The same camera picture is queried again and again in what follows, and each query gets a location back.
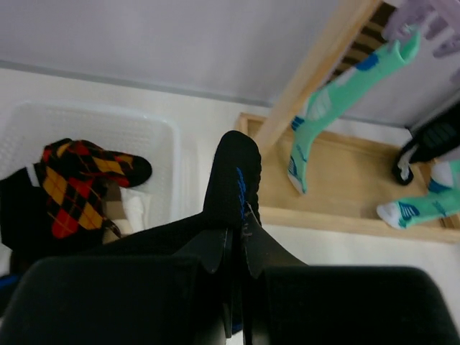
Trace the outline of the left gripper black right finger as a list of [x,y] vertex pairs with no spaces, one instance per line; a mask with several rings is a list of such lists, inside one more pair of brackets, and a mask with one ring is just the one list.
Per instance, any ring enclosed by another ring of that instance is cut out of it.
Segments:
[[263,229],[249,203],[244,208],[241,245],[244,263],[254,279],[269,267],[307,266]]

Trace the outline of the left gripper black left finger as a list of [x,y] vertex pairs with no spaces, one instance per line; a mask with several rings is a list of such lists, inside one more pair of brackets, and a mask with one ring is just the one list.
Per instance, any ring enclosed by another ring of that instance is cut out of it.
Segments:
[[176,257],[194,257],[208,274],[215,274],[224,258],[228,237],[228,229],[203,230],[174,255]]

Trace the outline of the black blue sport sock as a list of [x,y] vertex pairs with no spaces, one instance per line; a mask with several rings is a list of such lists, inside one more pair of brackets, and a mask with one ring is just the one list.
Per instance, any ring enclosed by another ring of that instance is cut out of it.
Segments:
[[216,149],[200,213],[89,249],[83,254],[167,256],[179,252],[204,230],[231,230],[231,273],[238,276],[241,259],[237,236],[247,206],[251,206],[256,220],[260,220],[257,192],[261,171],[261,155],[254,140],[241,132],[229,131],[222,136]]

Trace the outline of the red yellow black argyle sock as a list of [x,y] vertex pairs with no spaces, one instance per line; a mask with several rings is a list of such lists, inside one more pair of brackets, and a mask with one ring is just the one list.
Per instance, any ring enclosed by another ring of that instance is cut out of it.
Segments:
[[57,239],[111,226],[103,207],[108,185],[133,188],[152,176],[152,166],[143,157],[106,150],[84,139],[48,144],[35,167]]

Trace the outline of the mint green sock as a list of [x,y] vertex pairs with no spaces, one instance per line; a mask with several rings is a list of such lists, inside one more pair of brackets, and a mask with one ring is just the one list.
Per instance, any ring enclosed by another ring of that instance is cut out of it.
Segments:
[[287,173],[297,192],[307,193],[307,164],[315,138],[374,85],[409,65],[418,54],[420,41],[420,32],[414,31],[406,40],[388,42],[312,93],[291,122],[294,137]]
[[436,163],[431,169],[428,193],[379,205],[377,215],[395,229],[406,229],[459,212],[459,161]]

